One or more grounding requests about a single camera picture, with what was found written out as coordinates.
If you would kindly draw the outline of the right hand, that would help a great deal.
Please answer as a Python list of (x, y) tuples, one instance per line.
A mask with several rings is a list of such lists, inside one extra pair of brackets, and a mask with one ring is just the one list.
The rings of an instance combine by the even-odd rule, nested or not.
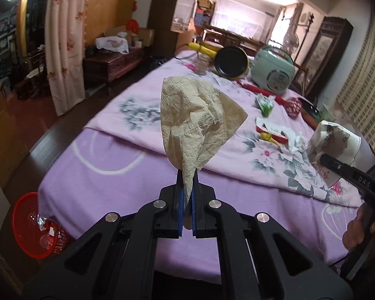
[[(356, 217), (348, 223), (347, 229), (343, 234), (343, 245), (349, 251), (355, 249), (365, 238), (365, 229), (363, 228), (365, 205), (364, 203), (358, 208)], [(369, 231), (371, 234), (375, 234), (375, 222), (372, 223)]]

